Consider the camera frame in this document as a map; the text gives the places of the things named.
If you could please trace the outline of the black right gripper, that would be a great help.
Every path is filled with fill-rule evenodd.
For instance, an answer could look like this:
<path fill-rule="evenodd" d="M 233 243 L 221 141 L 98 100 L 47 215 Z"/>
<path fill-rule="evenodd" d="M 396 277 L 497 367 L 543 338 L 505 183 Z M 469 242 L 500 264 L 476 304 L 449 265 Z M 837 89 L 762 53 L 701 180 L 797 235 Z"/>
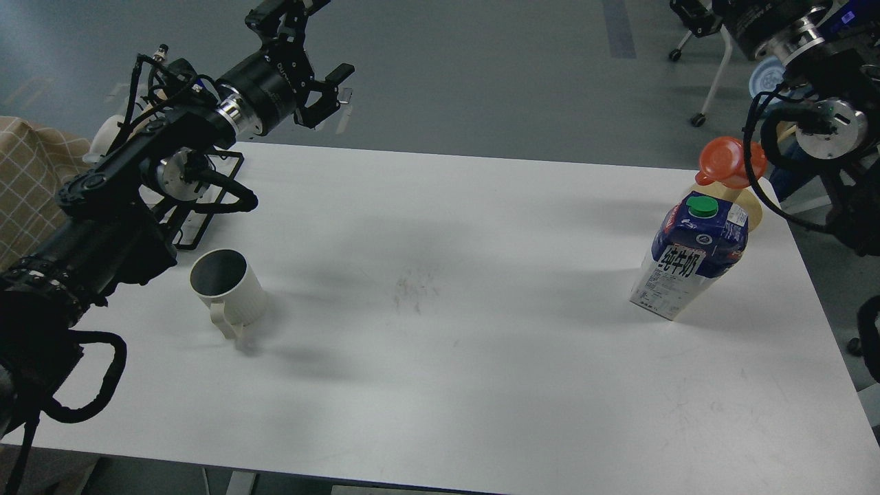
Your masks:
<path fill-rule="evenodd" d="M 832 1 L 713 1 L 712 10 L 739 50 L 753 61 L 767 42 L 796 20 L 818 22 L 832 5 Z"/>

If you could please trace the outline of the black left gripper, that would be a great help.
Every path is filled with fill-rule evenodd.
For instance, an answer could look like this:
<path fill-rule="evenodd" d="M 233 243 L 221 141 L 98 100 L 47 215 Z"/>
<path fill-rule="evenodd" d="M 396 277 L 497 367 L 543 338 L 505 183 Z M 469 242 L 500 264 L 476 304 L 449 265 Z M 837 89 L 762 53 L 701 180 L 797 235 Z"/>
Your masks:
<path fill-rule="evenodd" d="M 260 48 L 218 79 L 221 102 L 217 113 L 234 135 L 264 137 L 284 119 L 316 128 L 336 113 L 339 86 L 355 72 L 340 63 L 320 80 L 305 50 L 306 25 L 327 1 L 263 1 L 245 17 L 260 39 Z"/>

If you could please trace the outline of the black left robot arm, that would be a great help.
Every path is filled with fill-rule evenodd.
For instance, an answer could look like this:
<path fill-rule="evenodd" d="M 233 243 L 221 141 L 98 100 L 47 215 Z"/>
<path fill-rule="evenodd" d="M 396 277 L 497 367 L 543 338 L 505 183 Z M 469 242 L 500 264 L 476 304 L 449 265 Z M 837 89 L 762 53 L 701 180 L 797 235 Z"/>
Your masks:
<path fill-rule="evenodd" d="M 75 330 L 119 284 L 145 285 L 177 262 L 174 238 L 189 213 L 251 211 L 254 191 L 208 157 L 240 135 L 264 137 L 284 119 L 313 129 L 339 108 L 354 66 L 318 79 L 305 50 L 324 1 L 264 1 L 245 17 L 261 46 L 217 80 L 187 60 L 138 54 L 128 107 L 108 150 L 56 193 L 66 219 L 2 273 L 2 433 L 24 428 L 4 493 L 16 494 L 42 415 L 62 424 L 95 417 L 122 378 L 122 336 Z"/>

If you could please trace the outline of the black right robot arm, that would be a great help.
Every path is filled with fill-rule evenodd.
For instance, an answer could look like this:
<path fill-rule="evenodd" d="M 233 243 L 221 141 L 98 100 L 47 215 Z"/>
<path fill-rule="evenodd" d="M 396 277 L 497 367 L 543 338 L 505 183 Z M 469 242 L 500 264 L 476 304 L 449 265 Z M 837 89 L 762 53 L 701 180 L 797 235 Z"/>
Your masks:
<path fill-rule="evenodd" d="M 823 223 L 790 223 L 831 235 L 858 256 L 878 255 L 878 3 L 714 1 L 712 10 L 742 53 L 770 54 L 784 84 L 812 98 L 764 91 L 753 100 L 744 141 L 755 133 L 781 169 L 821 179 L 832 208 Z"/>

